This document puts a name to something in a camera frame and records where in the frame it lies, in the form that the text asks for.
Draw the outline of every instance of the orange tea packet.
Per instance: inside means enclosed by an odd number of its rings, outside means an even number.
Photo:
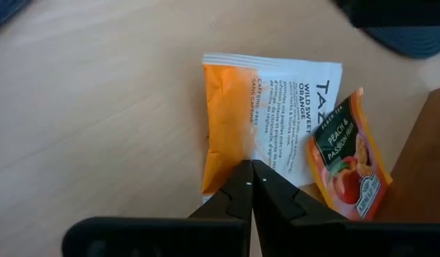
[[[295,186],[313,183],[309,135],[335,107],[342,65],[205,54],[209,150],[202,193],[215,193],[244,159],[266,163]]]
[[[392,182],[356,90],[324,120],[307,144],[314,179],[327,205],[352,220],[371,220]]]

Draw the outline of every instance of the light wood surface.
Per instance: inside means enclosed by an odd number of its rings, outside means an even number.
[[[194,211],[206,51],[343,63],[388,169],[440,87],[440,55],[396,56],[328,0],[35,0],[0,30],[0,256],[59,256],[89,216]]]

